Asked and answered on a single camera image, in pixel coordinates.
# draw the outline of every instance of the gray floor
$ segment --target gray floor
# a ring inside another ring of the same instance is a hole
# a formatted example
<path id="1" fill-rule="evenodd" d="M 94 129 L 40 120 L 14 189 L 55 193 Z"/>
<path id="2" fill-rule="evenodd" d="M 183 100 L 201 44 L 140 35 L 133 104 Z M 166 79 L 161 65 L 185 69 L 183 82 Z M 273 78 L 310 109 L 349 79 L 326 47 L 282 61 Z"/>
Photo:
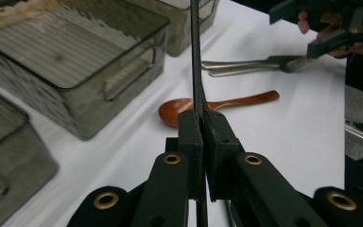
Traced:
<path id="1" fill-rule="evenodd" d="M 346 86 L 345 117 L 346 120 L 363 123 L 363 92 Z M 358 160 L 363 158 L 363 131 L 346 125 L 346 155 Z"/>

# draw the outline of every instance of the utensil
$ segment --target utensil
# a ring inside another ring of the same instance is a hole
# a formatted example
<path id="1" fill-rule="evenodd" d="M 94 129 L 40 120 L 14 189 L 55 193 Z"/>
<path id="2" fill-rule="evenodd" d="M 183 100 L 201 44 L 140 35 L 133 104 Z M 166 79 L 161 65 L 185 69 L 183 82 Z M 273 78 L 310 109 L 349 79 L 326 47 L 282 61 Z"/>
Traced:
<path id="1" fill-rule="evenodd" d="M 295 72 L 312 62 L 306 56 L 271 56 L 260 61 L 218 62 L 202 61 L 201 68 L 209 70 L 212 77 L 222 77 L 258 71 L 279 70 L 285 73 Z"/>
<path id="2" fill-rule="evenodd" d="M 218 102 L 207 102 L 207 104 L 210 110 L 216 111 L 227 106 L 255 105 L 270 102 L 278 98 L 278 92 L 270 91 L 256 96 L 246 96 Z M 178 115 L 183 111 L 193 109 L 193 105 L 194 102 L 192 98 L 173 99 L 162 104 L 158 110 L 158 114 L 166 124 L 177 128 Z"/>

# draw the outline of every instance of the metal spoon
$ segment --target metal spoon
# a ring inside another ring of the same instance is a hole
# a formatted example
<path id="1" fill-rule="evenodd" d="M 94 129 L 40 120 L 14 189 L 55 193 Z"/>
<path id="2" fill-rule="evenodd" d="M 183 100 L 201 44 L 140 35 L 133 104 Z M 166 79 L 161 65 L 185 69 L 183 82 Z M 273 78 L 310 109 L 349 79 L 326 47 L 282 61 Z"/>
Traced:
<path id="1" fill-rule="evenodd" d="M 227 106 L 254 105 L 273 101 L 279 98 L 279 93 L 270 91 L 256 96 L 240 97 L 236 99 L 207 102 L 208 108 L 217 111 L 220 108 Z M 192 98 L 179 98 L 167 101 L 162 104 L 158 110 L 161 119 L 169 126 L 178 127 L 178 115 L 190 109 L 193 109 L 194 103 Z"/>

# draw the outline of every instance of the spoon handle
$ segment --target spoon handle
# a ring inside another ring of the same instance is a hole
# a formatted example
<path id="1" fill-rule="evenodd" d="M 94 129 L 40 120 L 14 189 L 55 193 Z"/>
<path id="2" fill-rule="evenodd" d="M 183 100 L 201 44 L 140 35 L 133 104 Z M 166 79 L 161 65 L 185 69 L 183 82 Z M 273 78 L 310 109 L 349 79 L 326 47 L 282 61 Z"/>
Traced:
<path id="1" fill-rule="evenodd" d="M 211 110 L 218 110 L 222 107 L 227 106 L 240 106 L 240 105 L 255 105 L 265 102 L 270 102 L 279 98 L 279 93 L 276 91 L 270 91 L 256 96 L 240 97 L 236 99 L 218 101 L 218 102 L 208 102 L 208 106 Z"/>

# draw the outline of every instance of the metal fork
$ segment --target metal fork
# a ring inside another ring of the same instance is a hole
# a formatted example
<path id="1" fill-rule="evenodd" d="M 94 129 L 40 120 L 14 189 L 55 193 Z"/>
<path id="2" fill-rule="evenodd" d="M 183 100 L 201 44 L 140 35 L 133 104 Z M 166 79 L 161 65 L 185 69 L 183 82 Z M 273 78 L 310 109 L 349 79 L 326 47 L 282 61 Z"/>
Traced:
<path id="1" fill-rule="evenodd" d="M 202 61 L 201 67 L 204 70 L 209 70 L 209 75 L 212 77 L 222 77 L 269 70 L 292 73 L 312 61 L 313 59 L 308 59 L 306 56 L 271 56 L 266 60 L 259 61 Z"/>

